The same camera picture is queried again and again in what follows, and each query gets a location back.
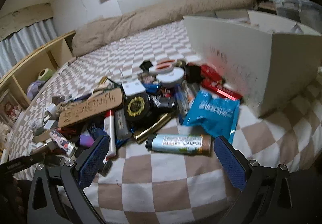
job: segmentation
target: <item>cable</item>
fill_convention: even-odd
[[[81,1],[82,5],[83,5],[83,7],[84,7],[84,9],[85,9],[85,12],[86,12],[86,20],[88,21],[87,8],[86,8],[86,6],[85,6],[85,4],[84,4],[84,1],[83,1],[83,0],[80,0],[80,1]]]

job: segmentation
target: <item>purple object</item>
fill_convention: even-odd
[[[81,146],[90,148],[94,143],[94,140],[91,136],[88,135],[80,135],[80,140],[79,140],[79,144]]]
[[[35,81],[31,83],[27,88],[27,98],[31,101],[39,92],[39,89],[42,85],[45,84],[45,81]]]

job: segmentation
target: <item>white lighter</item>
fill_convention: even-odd
[[[116,155],[116,146],[115,146],[115,128],[114,128],[114,111],[109,110],[105,114],[104,119],[104,131],[109,135],[109,150],[106,155],[106,160]]]

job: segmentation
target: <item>metal screw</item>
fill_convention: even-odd
[[[39,165],[37,166],[37,169],[38,169],[38,170],[42,170],[44,167],[45,167],[45,166],[44,166],[43,164],[39,164]]]
[[[280,164],[280,169],[281,169],[281,170],[287,170],[287,166],[286,166],[286,165],[284,165],[284,164]]]
[[[68,166],[68,167],[71,167],[72,165],[74,165],[75,164],[75,161],[73,161],[73,160],[68,160],[68,161],[66,161],[66,166]]]
[[[257,166],[258,166],[258,161],[256,161],[256,160],[251,160],[249,163],[250,163],[253,167],[257,167]]]

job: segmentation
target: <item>white cardboard box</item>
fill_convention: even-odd
[[[186,16],[192,49],[244,96],[256,116],[284,104],[317,75],[322,36],[287,18],[252,10]],[[251,24],[232,19],[249,18]],[[303,34],[291,30],[298,25]]]

